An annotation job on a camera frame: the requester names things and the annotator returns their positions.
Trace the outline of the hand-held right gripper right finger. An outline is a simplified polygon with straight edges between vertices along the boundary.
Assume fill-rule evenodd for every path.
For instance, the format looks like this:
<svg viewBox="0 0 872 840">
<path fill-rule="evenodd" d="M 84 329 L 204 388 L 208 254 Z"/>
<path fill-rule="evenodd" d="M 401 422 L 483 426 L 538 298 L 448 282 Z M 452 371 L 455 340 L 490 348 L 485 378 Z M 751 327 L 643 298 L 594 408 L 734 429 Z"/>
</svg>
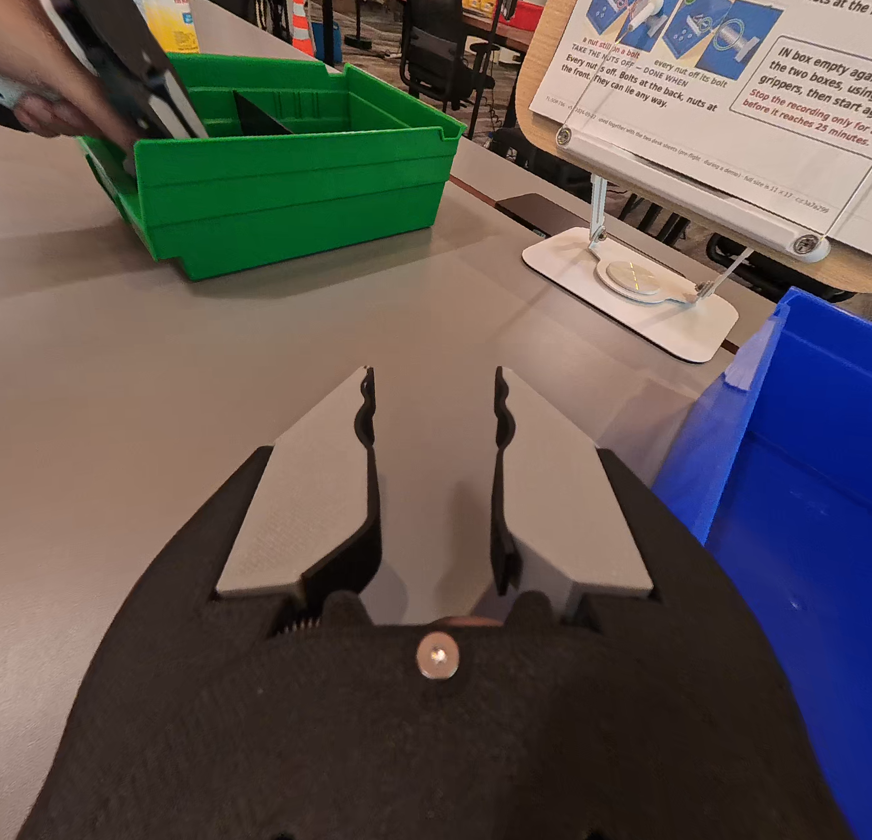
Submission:
<svg viewBox="0 0 872 840">
<path fill-rule="evenodd" d="M 556 618 L 587 596 L 649 598 L 653 582 L 601 450 L 515 371 L 495 371 L 490 549 L 496 594 L 542 593 Z"/>
</svg>

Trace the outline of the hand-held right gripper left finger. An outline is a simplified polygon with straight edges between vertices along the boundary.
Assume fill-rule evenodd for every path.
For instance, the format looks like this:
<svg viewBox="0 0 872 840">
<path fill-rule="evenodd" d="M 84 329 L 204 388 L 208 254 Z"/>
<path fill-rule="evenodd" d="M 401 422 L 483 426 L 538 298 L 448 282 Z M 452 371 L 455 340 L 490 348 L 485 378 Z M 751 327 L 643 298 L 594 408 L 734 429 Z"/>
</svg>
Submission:
<svg viewBox="0 0 872 840">
<path fill-rule="evenodd" d="M 375 376 L 361 366 L 274 442 L 216 584 L 222 598 L 321 606 L 382 561 Z"/>
</svg>

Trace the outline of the green plastic bin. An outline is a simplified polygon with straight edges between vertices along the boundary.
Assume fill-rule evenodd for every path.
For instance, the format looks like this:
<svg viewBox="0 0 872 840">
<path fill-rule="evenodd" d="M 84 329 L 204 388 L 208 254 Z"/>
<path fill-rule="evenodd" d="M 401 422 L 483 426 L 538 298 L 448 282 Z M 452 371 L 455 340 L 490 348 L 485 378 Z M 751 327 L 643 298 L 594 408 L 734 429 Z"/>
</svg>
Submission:
<svg viewBox="0 0 872 840">
<path fill-rule="evenodd" d="M 208 139 L 144 140 L 137 177 L 79 138 L 104 193 L 155 261 L 193 281 L 433 225 L 465 127 L 347 64 L 170 54 Z M 243 137 L 233 91 L 294 135 Z"/>
</svg>

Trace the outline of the blue plastic bin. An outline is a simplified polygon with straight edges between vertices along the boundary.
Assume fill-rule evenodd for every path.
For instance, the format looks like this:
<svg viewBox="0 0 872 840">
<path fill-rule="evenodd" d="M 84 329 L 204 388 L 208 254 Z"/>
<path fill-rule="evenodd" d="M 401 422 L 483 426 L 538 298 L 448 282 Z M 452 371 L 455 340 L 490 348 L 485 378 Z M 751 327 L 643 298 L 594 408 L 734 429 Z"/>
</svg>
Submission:
<svg viewBox="0 0 872 840">
<path fill-rule="evenodd" d="M 757 616 L 836 801 L 870 838 L 870 322 L 791 289 L 652 488 Z"/>
</svg>

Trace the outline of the person's left hand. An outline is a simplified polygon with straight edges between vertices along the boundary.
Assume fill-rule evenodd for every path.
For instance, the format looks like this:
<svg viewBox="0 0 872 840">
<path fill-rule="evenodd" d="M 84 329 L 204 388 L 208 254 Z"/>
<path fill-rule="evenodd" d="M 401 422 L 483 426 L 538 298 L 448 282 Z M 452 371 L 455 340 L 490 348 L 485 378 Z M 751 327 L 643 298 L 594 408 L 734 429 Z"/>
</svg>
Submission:
<svg viewBox="0 0 872 840">
<path fill-rule="evenodd" d="M 93 137 L 131 151 L 134 125 L 67 47 L 40 0 L 1 0 L 1 74 L 28 87 L 12 111 L 39 137 Z"/>
</svg>

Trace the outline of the wipes canister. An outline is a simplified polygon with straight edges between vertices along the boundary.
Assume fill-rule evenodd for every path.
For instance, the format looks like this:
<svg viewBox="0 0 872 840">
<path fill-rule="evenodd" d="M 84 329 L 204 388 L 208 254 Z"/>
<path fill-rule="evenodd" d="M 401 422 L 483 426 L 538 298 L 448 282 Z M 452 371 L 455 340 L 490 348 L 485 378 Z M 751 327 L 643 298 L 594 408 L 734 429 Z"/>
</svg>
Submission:
<svg viewBox="0 0 872 840">
<path fill-rule="evenodd" d="M 189 0 L 133 1 L 165 52 L 200 53 Z"/>
</svg>

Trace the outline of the black bin divider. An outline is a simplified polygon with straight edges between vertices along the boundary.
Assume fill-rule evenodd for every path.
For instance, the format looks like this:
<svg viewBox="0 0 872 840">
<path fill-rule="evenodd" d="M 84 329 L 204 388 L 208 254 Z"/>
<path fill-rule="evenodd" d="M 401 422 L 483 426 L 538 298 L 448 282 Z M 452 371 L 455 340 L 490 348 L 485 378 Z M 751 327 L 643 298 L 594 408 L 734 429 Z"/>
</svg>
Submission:
<svg viewBox="0 0 872 840">
<path fill-rule="evenodd" d="M 233 91 L 234 105 L 243 137 L 291 136 L 295 133 L 274 116 L 251 102 L 244 94 Z"/>
</svg>

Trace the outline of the instruction sheet on white stand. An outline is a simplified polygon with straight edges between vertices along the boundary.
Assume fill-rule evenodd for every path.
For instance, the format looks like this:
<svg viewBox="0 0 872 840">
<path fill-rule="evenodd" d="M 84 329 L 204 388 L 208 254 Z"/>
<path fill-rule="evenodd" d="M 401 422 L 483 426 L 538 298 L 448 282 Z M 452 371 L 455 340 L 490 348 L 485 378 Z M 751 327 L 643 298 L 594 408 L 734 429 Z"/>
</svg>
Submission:
<svg viewBox="0 0 872 840">
<path fill-rule="evenodd" d="M 520 75 L 520 122 L 537 148 L 592 175 L 590 222 L 526 250 L 524 263 L 564 291 L 604 312 L 667 353 L 708 362 L 738 320 L 738 311 L 714 292 L 740 263 L 758 252 L 788 267 L 811 266 L 823 280 L 849 261 L 870 262 L 870 179 L 833 229 L 821 234 L 757 205 L 650 163 L 530 109 L 577 0 L 548 0 Z M 608 181 L 743 246 L 716 279 L 694 283 L 607 234 Z"/>
</svg>

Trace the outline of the black mesh office chair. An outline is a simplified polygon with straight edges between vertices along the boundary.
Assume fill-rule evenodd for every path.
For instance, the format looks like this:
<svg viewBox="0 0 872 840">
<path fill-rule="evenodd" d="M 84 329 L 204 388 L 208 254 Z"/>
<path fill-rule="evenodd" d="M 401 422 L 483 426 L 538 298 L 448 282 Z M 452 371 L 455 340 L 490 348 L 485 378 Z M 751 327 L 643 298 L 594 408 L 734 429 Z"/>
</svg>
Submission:
<svg viewBox="0 0 872 840">
<path fill-rule="evenodd" d="M 464 21 L 462 0 L 406 0 L 399 73 L 409 95 L 425 97 L 457 112 L 493 89 L 489 73 L 494 40 L 474 43 L 474 63 L 466 65 L 470 28 Z"/>
</svg>

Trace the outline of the long wooden desk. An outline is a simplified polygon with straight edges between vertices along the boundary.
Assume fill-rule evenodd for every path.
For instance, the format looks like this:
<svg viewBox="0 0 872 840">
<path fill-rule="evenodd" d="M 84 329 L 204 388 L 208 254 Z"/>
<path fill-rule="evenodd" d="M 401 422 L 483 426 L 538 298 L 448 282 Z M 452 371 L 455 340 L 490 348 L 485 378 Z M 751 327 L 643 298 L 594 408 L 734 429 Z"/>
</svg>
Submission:
<svg viewBox="0 0 872 840">
<path fill-rule="evenodd" d="M 406 5 L 406 0 L 396 0 Z M 469 34 L 479 38 L 486 39 L 492 28 L 492 20 L 484 15 L 479 15 L 473 12 L 462 12 L 462 22 L 466 25 L 466 30 Z M 495 39 L 498 44 L 510 50 L 515 50 L 519 53 L 526 53 L 529 45 L 535 36 L 535 30 L 528 30 L 511 26 L 509 24 L 498 21 L 495 30 Z"/>
</svg>

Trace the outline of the printed instruction sheet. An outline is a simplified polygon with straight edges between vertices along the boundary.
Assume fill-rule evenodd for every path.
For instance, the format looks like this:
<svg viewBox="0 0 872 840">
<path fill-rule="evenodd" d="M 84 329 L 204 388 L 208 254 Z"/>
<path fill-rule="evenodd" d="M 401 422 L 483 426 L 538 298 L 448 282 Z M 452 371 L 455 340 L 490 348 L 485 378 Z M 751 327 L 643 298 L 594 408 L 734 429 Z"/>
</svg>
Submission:
<svg viewBox="0 0 872 840">
<path fill-rule="evenodd" d="M 826 234 L 870 179 L 871 0 L 577 0 L 530 109 Z"/>
</svg>

